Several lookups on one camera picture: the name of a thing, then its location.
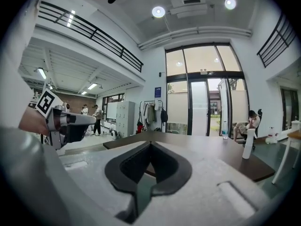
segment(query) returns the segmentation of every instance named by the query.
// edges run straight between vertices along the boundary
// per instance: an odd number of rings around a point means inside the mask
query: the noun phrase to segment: seated person
[[[248,129],[256,129],[259,126],[260,118],[255,111],[249,111],[249,124],[245,126],[245,123],[237,123],[234,127],[234,141],[236,142],[237,134],[246,134]]]

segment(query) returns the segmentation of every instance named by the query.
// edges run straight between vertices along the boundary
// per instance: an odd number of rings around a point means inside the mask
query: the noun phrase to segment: white cabinet
[[[117,102],[116,131],[119,132],[120,137],[128,137],[134,133],[134,117],[134,102]]]

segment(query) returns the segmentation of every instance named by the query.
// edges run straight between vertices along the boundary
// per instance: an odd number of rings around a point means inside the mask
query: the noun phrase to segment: white table leg
[[[275,183],[276,183],[276,181],[277,181],[277,179],[278,179],[278,177],[279,177],[279,174],[280,174],[281,171],[282,171],[282,168],[283,168],[283,166],[284,166],[284,164],[285,164],[285,161],[286,161],[286,158],[287,158],[287,155],[288,155],[288,151],[289,151],[290,146],[291,146],[291,142],[292,142],[291,139],[288,138],[288,142],[287,142],[287,145],[286,145],[286,149],[285,149],[285,152],[284,152],[284,155],[283,155],[283,158],[282,158],[280,167],[279,167],[279,169],[278,169],[278,171],[277,171],[277,173],[276,173],[276,175],[275,175],[275,177],[274,177],[274,179],[273,179],[273,181],[272,181],[272,184],[275,184]]]
[[[296,165],[297,165],[297,161],[298,161],[298,158],[299,158],[299,155],[300,155],[300,150],[301,150],[301,143],[299,143],[299,150],[298,150],[298,154],[297,154],[297,157],[296,157],[295,163],[293,164],[293,168],[295,168],[295,167],[296,167]]]

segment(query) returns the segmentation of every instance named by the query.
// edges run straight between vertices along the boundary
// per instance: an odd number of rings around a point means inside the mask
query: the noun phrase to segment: brick wall
[[[92,107],[96,104],[96,99],[85,98],[80,96],[71,96],[61,93],[55,93],[63,102],[69,103],[70,105],[70,112],[72,113],[80,113],[84,104],[87,104],[89,109],[88,115],[93,115],[95,109]]]

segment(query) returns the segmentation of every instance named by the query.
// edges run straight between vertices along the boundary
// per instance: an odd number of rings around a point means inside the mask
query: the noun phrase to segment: fluorescent light
[[[152,9],[151,13],[154,17],[163,17],[165,15],[165,10],[162,7],[155,7]]]
[[[46,79],[46,74],[45,74],[43,68],[38,68],[38,71],[42,75],[43,79]]]
[[[229,10],[232,10],[236,7],[236,1],[235,0],[225,0],[225,7]]]
[[[96,85],[97,85],[97,84],[92,84],[92,85],[89,86],[88,89],[93,89]]]

